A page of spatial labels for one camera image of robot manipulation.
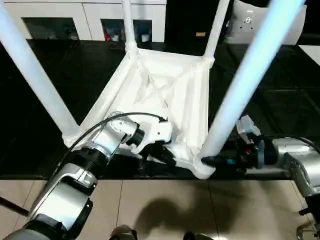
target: white plastic part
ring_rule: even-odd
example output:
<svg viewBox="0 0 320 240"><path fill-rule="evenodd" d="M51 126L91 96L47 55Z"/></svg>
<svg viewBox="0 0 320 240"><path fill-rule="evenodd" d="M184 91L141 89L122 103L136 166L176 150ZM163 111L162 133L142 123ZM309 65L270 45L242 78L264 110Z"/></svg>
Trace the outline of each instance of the white plastic part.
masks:
<svg viewBox="0 0 320 240"><path fill-rule="evenodd" d="M305 0L272 0L210 127L198 158L216 156L279 50Z"/></svg>
<svg viewBox="0 0 320 240"><path fill-rule="evenodd" d="M224 17L222 20L220 17L214 20L212 29L219 33L210 36L214 44L208 48L211 54L203 60L200 56L137 48L130 0L122 0L122 6L126 55L80 128L84 132L116 111L145 112L168 118L173 133L172 143L167 147L175 155L177 166L191 170L200 179L206 179L215 169L204 165L195 156L208 133L209 70L214 62L213 53ZM226 13L226 9L221 6L227 8L228 3L220 5L217 10L219 16ZM150 116L135 115L130 118L147 132L158 123L157 118ZM74 140L64 138L64 141L70 146ZM119 152L137 152L133 148L122 144Z"/></svg>
<svg viewBox="0 0 320 240"><path fill-rule="evenodd" d="M1 0L0 41L62 135L66 138L77 136L79 126Z"/></svg>
<svg viewBox="0 0 320 240"><path fill-rule="evenodd" d="M230 0L220 0L219 1L219 5L216 10L216 14L215 14L214 21L212 24L209 40L208 40L208 43L206 45L205 52L203 55L204 59L209 59L209 60L214 59L214 54L215 54L216 47L218 44L220 32L221 32L221 29L224 24L224 20L226 17L229 2L230 2Z"/></svg>
<svg viewBox="0 0 320 240"><path fill-rule="evenodd" d="M123 20L125 30L125 50L135 54L137 52L137 43L135 39L134 22L131 15L130 0L122 0Z"/></svg>
<svg viewBox="0 0 320 240"><path fill-rule="evenodd" d="M168 143L171 140L173 127L170 122L153 123L149 129L145 129L145 135L141 143L133 147L131 152L134 154L140 153L148 144L154 144L156 141L164 141Z"/></svg>
<svg viewBox="0 0 320 240"><path fill-rule="evenodd" d="M252 133L255 136L261 135L260 129L255 125L249 115L241 117L236 122L236 131L247 144L252 143L247 134Z"/></svg>

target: glass cabinet door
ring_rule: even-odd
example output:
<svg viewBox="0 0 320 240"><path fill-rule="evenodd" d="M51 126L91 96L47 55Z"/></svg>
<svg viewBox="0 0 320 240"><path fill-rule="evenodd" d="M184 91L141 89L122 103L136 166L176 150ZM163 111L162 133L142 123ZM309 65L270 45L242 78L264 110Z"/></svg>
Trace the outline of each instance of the glass cabinet door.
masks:
<svg viewBox="0 0 320 240"><path fill-rule="evenodd" d="M81 3L5 3L26 39L92 40Z"/></svg>
<svg viewBox="0 0 320 240"><path fill-rule="evenodd" d="M33 39L79 40L72 17L22 17Z"/></svg>
<svg viewBox="0 0 320 240"><path fill-rule="evenodd" d="M126 41L123 19L101 19L104 40L121 43ZM133 20L134 36L137 43L152 42L152 20Z"/></svg>
<svg viewBox="0 0 320 240"><path fill-rule="evenodd" d="M93 40L123 43L126 41L121 4L84 3ZM132 4L135 40L138 43L164 42L166 5Z"/></svg>

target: white cabinet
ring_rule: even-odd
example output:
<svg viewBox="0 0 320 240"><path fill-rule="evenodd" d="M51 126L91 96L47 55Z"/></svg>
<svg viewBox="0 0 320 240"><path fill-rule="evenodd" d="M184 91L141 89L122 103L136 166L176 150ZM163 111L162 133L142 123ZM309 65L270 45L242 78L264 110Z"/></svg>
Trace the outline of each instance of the white cabinet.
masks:
<svg viewBox="0 0 320 240"><path fill-rule="evenodd" d="M6 0L4 4L26 39L124 42L121 3L121 0ZM132 0L137 42L164 42L166 3L166 0Z"/></svg>
<svg viewBox="0 0 320 240"><path fill-rule="evenodd" d="M93 40L125 41L121 4L84 3L83 7ZM166 5L132 4L131 13L137 42L164 42Z"/></svg>
<svg viewBox="0 0 320 240"><path fill-rule="evenodd" d="M6 2L26 39L92 40L82 3Z"/></svg>

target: black cable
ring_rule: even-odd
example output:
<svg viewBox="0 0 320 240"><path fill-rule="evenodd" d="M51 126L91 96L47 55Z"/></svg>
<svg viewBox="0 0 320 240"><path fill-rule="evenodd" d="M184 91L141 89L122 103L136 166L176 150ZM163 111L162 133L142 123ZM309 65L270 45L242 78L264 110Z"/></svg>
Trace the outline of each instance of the black cable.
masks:
<svg viewBox="0 0 320 240"><path fill-rule="evenodd" d="M312 147L318 154L320 154L320 149L309 139L306 139L302 136L295 136L295 135L284 135L284 134L273 134L273 135L261 135L262 138L271 138L271 139L279 139L279 138L292 138L300 140L301 142L304 142L305 144L308 144L310 147Z"/></svg>
<svg viewBox="0 0 320 240"><path fill-rule="evenodd" d="M71 153L72 149L75 148L75 146L77 146L77 144L84 139L89 133L91 133L93 130L95 130L97 127L106 124L109 121L121 118L121 117L126 117L126 116L132 116L132 115L145 115L145 116L150 116L150 117L154 117L154 118L158 118L160 122L164 122L166 121L166 119L164 119L162 116L156 115L156 114L152 114L152 113L147 113L147 112L126 112L126 113L121 113L118 115L114 115L114 116L110 116L107 117L106 119L98 122L97 124L93 125L92 127L90 127L87 131L84 132L84 134L82 134L72 145L71 147L66 151L66 153L64 154L64 156L61 158L61 160L58 162L52 177L54 175L56 175L57 171L60 169L60 166L62 165L62 163L64 162L64 160L67 158L67 156Z"/></svg>

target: small object on shelf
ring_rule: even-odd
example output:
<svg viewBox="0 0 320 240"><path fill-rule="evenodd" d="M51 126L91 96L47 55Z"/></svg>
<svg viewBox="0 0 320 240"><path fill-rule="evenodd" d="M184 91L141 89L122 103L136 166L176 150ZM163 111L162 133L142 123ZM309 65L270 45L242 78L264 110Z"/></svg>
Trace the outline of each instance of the small object on shelf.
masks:
<svg viewBox="0 0 320 240"><path fill-rule="evenodd" d="M141 35L141 42L145 43L150 40L150 35L149 34L142 34Z"/></svg>

